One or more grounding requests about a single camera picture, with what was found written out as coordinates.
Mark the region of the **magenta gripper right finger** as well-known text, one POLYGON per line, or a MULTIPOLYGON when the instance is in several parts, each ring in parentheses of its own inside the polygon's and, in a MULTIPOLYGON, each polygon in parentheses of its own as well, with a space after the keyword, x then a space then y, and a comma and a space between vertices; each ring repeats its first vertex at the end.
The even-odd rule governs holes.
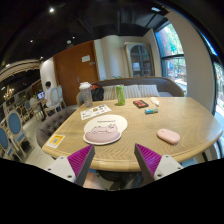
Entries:
POLYGON ((141 169, 144 185, 182 169, 182 166, 170 155, 160 155, 140 144, 135 144, 134 154, 141 169))

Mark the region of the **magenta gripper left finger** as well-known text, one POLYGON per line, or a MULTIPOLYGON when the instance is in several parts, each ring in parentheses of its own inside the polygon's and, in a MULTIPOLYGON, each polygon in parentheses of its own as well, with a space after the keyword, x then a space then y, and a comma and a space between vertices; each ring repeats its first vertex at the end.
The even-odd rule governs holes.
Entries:
POLYGON ((93 145, 84 147, 68 157, 58 157, 47 171, 65 180, 82 186, 95 155, 93 145))

